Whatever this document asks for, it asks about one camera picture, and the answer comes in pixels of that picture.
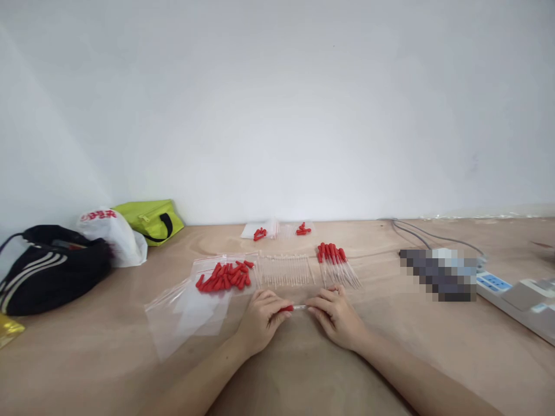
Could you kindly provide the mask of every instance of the black strap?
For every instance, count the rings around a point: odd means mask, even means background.
[[[165,224],[166,228],[168,229],[168,236],[166,238],[164,238],[164,239],[155,239],[155,238],[152,238],[151,236],[143,234],[143,236],[148,238],[150,241],[154,241],[155,243],[161,243],[163,241],[166,241],[167,239],[169,239],[172,236],[172,233],[173,233],[173,224],[172,224],[172,220],[169,218],[169,215],[164,213],[164,214],[160,215],[160,219],[162,220],[162,222]]]
[[[4,247],[6,247],[8,245],[8,243],[10,242],[10,240],[14,237],[17,237],[18,235],[23,235],[23,233],[16,233],[13,236],[11,236],[10,238],[8,238],[6,241],[4,241],[2,243],[2,245],[0,246],[0,253],[2,252],[2,250],[4,249]]]

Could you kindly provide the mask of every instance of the white wall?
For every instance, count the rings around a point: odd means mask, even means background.
[[[0,27],[0,243],[37,224],[73,228],[111,197]]]
[[[188,224],[555,214],[552,1],[2,8],[117,203],[171,197]]]

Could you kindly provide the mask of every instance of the zipper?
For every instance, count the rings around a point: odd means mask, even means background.
[[[167,201],[164,202],[164,203],[161,203],[160,205],[156,206],[155,208],[152,208],[152,209],[151,209],[150,211],[148,211],[147,213],[139,215],[139,218],[140,218],[141,220],[143,220],[144,222],[150,222],[150,218],[148,217],[148,215],[149,215],[151,212],[156,211],[156,210],[157,210],[158,208],[160,208],[161,206],[166,205],[167,203],[168,203]]]

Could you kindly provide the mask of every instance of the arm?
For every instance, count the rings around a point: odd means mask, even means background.
[[[150,403],[141,415],[204,415],[239,367],[266,348],[277,328],[291,316],[286,311],[277,312],[292,304],[272,291],[256,291],[236,334]]]
[[[308,299],[309,310],[328,337],[361,355],[422,416],[501,415],[465,386],[437,371],[395,343],[368,330],[345,295],[343,286],[321,289]]]

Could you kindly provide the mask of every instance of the pipette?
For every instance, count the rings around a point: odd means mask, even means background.
[[[307,308],[306,305],[291,305],[291,306],[287,306],[285,308],[281,308],[279,311],[277,311],[277,313],[280,313],[280,312],[283,312],[283,311],[293,312],[294,310],[304,310],[306,308]]]

